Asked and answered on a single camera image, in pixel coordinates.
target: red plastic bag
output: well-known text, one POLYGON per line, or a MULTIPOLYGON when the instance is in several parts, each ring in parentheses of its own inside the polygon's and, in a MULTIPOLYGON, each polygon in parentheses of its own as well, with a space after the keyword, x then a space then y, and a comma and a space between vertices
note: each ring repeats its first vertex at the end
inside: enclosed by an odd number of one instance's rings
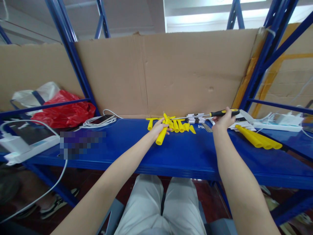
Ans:
MULTIPOLYGON (((54 104, 80 98, 65 90, 60 90, 51 100, 44 103, 54 104)), ((76 127, 87 119, 94 117, 96 107, 86 101, 72 103, 63 106, 43 109, 43 112, 36 113, 32 120, 46 123, 51 128, 76 127)))

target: ceiling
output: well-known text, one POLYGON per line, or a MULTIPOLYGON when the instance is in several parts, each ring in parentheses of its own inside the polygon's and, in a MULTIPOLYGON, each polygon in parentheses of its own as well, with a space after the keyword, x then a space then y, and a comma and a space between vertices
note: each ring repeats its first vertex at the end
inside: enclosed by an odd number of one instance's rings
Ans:
MULTIPOLYGON (((78 38, 80 40, 93 38, 99 20, 96 1, 63 1, 78 38)), ((112 37, 129 35, 137 31, 141 34, 153 34, 225 30, 232 3, 232 0, 103 1, 112 37)), ((6 0, 6 2, 18 12, 55 28, 45 1, 6 0)), ((245 27, 263 26, 271 2, 272 0, 241 0, 245 27)), ((312 10, 312 0, 299 0, 291 22, 301 22, 312 10)))

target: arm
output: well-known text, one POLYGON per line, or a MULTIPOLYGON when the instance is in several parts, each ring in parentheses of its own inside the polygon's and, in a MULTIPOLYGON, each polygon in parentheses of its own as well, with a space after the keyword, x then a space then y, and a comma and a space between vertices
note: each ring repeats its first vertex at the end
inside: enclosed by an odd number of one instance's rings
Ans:
POLYGON ((161 130, 168 126, 162 124, 163 120, 159 120, 149 133, 110 165, 52 235, 96 234, 117 193, 137 169, 161 130))
POLYGON ((227 107, 224 117, 213 120, 216 122, 212 130, 218 171, 238 234, 280 235, 257 180, 227 133, 227 128, 235 122, 235 117, 231 117, 231 111, 227 107))

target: white power strip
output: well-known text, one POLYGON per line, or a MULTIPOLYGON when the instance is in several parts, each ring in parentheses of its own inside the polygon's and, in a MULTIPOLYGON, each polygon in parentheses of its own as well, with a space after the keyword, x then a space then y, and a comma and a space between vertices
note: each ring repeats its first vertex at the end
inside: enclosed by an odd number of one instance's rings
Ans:
POLYGON ((7 165, 14 165, 16 163, 22 163, 26 161, 27 159, 30 159, 31 157, 57 145, 60 143, 60 137, 53 135, 48 138, 45 138, 39 142, 36 142, 32 145, 30 145, 30 150, 25 153, 17 153, 12 152, 8 155, 5 155, 4 158, 8 160, 7 165))
POLYGON ((281 130, 281 131, 300 132, 302 130, 302 126, 279 125, 274 122, 263 123, 263 122, 255 121, 252 123, 252 125, 254 126, 254 128, 272 129, 272 130, 281 130))

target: black and yellow screwdriver handle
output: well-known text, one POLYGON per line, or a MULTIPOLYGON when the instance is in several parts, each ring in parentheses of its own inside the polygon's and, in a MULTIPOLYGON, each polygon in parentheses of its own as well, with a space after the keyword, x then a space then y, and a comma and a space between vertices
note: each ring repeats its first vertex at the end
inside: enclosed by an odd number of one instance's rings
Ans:
MULTIPOLYGON (((235 116, 239 113, 240 113, 239 109, 231 109, 231 116, 235 116)), ((211 112, 210 114, 211 114, 211 117, 222 117, 226 114, 226 110, 211 112)))

